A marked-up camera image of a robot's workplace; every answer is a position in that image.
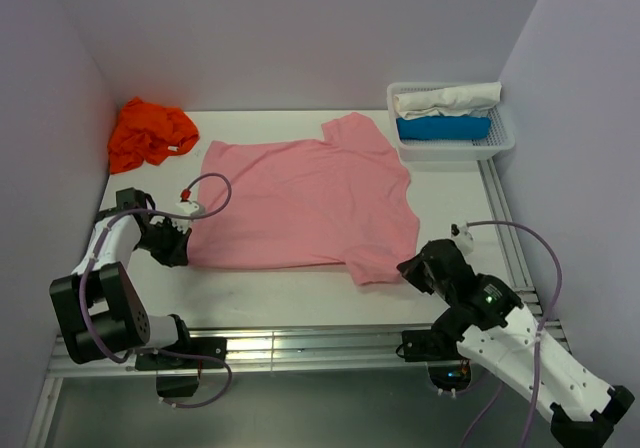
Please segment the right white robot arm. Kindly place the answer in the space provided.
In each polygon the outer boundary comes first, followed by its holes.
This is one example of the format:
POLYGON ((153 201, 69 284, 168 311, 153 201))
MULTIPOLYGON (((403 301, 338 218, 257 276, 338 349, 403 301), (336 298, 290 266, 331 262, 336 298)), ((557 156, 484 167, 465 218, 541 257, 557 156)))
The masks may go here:
POLYGON ((532 402, 564 447, 601 447, 633 404, 634 395, 580 364, 538 326, 520 296, 501 279, 474 272, 450 239, 428 242, 397 267, 447 309, 428 329, 406 330, 408 362, 466 358, 532 402))

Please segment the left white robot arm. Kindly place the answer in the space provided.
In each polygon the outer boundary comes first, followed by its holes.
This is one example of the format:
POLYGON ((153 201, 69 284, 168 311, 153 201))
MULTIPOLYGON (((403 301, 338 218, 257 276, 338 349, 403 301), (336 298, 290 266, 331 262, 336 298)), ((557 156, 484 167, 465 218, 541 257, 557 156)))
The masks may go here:
POLYGON ((139 348, 159 349, 172 367, 183 367, 195 354, 195 343, 185 322, 176 314, 150 316, 126 271, 132 253, 147 251, 165 267, 188 264, 189 228, 178 228, 169 218, 154 222, 147 213, 126 215, 95 252, 109 221, 122 212, 154 208, 152 197, 135 188, 116 193, 116 205, 98 212, 87 253, 66 277, 54 280, 51 301, 65 346, 77 364, 102 360, 106 355, 94 342, 87 321, 114 355, 139 348))

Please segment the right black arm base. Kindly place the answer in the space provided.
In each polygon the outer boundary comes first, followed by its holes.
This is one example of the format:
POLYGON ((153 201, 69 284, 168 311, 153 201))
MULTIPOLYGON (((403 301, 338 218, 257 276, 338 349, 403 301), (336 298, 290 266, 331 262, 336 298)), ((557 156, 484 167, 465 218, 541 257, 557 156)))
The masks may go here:
POLYGON ((472 381, 470 361, 458 353, 456 343, 434 330, 405 330, 395 354, 407 363, 425 363, 436 389, 460 391, 472 381))

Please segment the pink t shirt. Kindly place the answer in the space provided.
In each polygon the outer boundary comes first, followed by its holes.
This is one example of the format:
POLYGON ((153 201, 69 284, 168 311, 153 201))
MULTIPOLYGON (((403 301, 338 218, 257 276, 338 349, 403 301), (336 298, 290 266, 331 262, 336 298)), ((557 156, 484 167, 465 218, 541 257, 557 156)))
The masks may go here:
POLYGON ((420 228, 407 190, 409 171, 360 113, 326 122, 322 139, 210 144, 198 202, 219 214, 195 222, 190 265, 266 270, 346 267, 357 285, 394 283, 414 256, 420 228))

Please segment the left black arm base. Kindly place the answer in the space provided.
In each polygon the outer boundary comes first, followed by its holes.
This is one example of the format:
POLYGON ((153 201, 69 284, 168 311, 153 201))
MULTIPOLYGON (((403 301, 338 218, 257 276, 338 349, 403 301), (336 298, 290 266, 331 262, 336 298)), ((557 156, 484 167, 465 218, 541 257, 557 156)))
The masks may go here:
POLYGON ((156 373, 156 392, 170 399, 191 398, 200 387, 205 369, 223 369, 218 362, 204 360, 213 357, 224 361, 227 354, 227 339, 224 337, 191 338, 185 345, 178 343, 167 347, 168 351, 191 355, 191 358, 168 356, 165 354, 139 354, 135 370, 156 373))

